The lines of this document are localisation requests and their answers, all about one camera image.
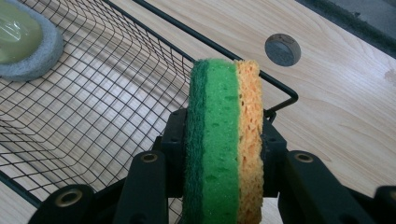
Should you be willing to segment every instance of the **yellow sponge layer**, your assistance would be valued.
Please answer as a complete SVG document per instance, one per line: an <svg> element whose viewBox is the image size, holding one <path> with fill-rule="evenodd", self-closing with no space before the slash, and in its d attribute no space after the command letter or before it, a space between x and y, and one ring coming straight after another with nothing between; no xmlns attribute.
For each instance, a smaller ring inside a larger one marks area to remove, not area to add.
<svg viewBox="0 0 396 224"><path fill-rule="evenodd" d="M262 220L262 82L254 61L236 63L239 93L239 210L238 223Z"/></svg>

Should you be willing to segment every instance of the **circular grommet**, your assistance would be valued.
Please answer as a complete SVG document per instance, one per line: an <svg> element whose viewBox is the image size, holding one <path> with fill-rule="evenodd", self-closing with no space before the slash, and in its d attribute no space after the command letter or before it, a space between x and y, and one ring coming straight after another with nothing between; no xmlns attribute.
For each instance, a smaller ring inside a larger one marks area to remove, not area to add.
<svg viewBox="0 0 396 224"><path fill-rule="evenodd" d="M314 161L314 158L312 158L310 155L307 155L305 153L297 153L294 155L297 161L301 162L312 162Z"/></svg>
<svg viewBox="0 0 396 224"><path fill-rule="evenodd" d="M55 204L58 207L67 207L76 202L78 202L82 198L82 191L79 189L70 189L66 192L63 192L55 199Z"/></svg>
<svg viewBox="0 0 396 224"><path fill-rule="evenodd" d="M145 154L140 158L143 162L154 162L158 159L158 156L152 153Z"/></svg>
<svg viewBox="0 0 396 224"><path fill-rule="evenodd" d="M275 34L268 37L264 49L268 58L280 66L293 66L301 58L300 45L294 38L285 34Z"/></svg>

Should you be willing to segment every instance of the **green sponge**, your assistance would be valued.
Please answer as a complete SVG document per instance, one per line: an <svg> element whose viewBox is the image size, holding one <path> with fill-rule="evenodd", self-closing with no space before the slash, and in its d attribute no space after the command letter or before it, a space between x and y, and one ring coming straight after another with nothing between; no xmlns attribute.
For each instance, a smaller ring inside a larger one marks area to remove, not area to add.
<svg viewBox="0 0 396 224"><path fill-rule="evenodd" d="M197 62L187 118L184 223L236 223L238 116L235 64Z"/></svg>

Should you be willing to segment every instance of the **metal screw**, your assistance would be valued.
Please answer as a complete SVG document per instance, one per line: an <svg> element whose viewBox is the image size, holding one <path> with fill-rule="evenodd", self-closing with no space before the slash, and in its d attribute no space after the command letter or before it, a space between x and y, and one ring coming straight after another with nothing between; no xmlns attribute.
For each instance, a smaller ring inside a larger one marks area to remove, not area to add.
<svg viewBox="0 0 396 224"><path fill-rule="evenodd" d="M294 157L297 159L297 161L301 161L301 162L314 161L314 158L312 158L311 156L304 154L304 153L297 153Z"/></svg>
<svg viewBox="0 0 396 224"><path fill-rule="evenodd" d="M82 198L82 191L79 189L70 189L66 192L63 192L55 199L55 204L58 207L67 207L76 202L78 202Z"/></svg>
<svg viewBox="0 0 396 224"><path fill-rule="evenodd" d="M140 158L143 162L154 162L158 159L158 156L155 154L146 154Z"/></svg>

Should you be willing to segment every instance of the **wooden surface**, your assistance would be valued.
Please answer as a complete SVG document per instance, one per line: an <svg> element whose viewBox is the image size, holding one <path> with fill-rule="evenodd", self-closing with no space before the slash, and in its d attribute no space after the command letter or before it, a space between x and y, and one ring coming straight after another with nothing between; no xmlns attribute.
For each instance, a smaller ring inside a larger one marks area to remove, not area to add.
<svg viewBox="0 0 396 224"><path fill-rule="evenodd" d="M192 57L220 57L129 0L115 2ZM274 123L289 149L318 155L343 184L367 195L380 185L396 185L394 59L294 1L150 3L237 55L258 61L299 93L298 103L279 111ZM265 40L277 33L300 45L301 60L292 67L276 65L264 53ZM263 98L269 107L286 96L264 85ZM8 195L4 186L0 190ZM1 217L25 222L32 208L13 198L2 198ZM11 207L18 209L10 212ZM262 211L263 223L280 222L276 200L265 200Z"/></svg>

